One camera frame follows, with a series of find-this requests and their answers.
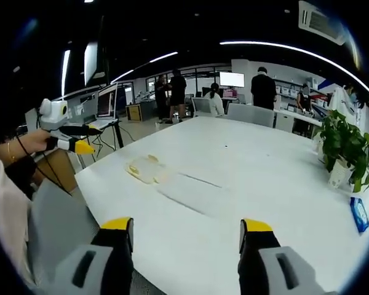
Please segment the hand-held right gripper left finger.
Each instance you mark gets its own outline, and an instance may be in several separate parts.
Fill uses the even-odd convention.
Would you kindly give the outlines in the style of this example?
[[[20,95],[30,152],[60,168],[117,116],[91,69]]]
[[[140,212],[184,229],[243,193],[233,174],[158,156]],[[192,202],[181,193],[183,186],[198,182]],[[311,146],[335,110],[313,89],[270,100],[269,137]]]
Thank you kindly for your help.
[[[133,218],[104,223],[55,269],[54,294],[129,294],[133,272]]]

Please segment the person's left hand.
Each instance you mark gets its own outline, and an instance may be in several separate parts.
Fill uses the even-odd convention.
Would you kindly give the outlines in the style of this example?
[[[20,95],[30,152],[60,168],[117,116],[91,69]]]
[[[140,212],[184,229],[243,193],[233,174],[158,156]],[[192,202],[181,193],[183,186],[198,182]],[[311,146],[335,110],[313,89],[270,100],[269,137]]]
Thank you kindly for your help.
[[[47,141],[51,133],[43,129],[37,129],[24,136],[23,143],[29,153],[42,152],[47,149]]]

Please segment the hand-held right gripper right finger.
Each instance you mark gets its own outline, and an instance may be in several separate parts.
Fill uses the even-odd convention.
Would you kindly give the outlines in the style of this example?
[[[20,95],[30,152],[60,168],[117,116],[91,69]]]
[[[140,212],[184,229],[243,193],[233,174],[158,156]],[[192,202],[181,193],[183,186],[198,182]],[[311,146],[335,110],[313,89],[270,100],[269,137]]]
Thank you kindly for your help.
[[[281,246],[272,227],[240,221],[238,274],[241,294],[327,294],[314,268],[289,246]]]

